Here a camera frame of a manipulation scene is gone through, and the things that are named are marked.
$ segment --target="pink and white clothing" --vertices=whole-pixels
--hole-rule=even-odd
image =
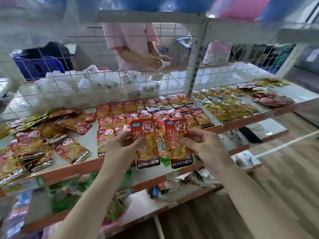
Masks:
[[[127,46],[130,50],[151,58],[152,55],[148,51],[147,43],[159,43],[153,24],[105,23],[102,24],[102,27],[109,49]],[[117,56],[117,62],[120,70],[140,71],[149,69],[147,66],[128,63],[120,56]]]

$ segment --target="blue plastic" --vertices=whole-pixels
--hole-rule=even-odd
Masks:
[[[258,20],[282,21],[293,13],[304,0],[270,0]]]
[[[206,13],[215,0],[175,0],[176,11],[187,13]]]
[[[64,73],[62,63],[52,56],[41,56],[38,60],[28,60],[20,57],[13,58],[26,81],[39,80],[47,72],[60,71]]]
[[[113,0],[113,7],[123,11],[157,12],[166,0]]]

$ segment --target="wire mesh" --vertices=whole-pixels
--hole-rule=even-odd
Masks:
[[[68,37],[68,52],[58,46],[59,55],[50,55],[43,48],[35,48],[33,52],[38,57],[15,58],[26,79],[19,82],[17,90],[8,88],[17,86],[16,81],[0,78],[0,120],[17,119],[60,107],[87,109],[106,102],[187,92],[187,70],[192,65],[189,59],[195,53],[192,44],[197,42],[199,35],[197,26],[121,23],[112,24],[110,31],[105,26],[103,30],[102,24],[92,24],[86,28],[85,35]],[[155,53],[150,54],[149,43],[152,42],[156,43],[159,54],[154,50]],[[293,46],[287,45],[278,54],[275,52],[279,48],[273,45],[232,44],[230,55],[224,62],[199,64],[193,89],[271,76],[292,49]],[[134,55],[124,56],[126,51]],[[147,66],[152,55],[167,56],[173,62],[154,71]],[[7,62],[0,60],[0,67]]]

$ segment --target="wooden floor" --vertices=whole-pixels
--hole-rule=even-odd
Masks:
[[[303,229],[319,238],[319,133],[298,140],[318,129],[293,113],[275,120],[290,133],[251,149],[255,155],[264,153],[259,158],[263,166],[252,177]],[[225,190],[170,209],[159,215],[159,221],[165,239],[253,238]],[[159,236],[149,219],[113,238]]]

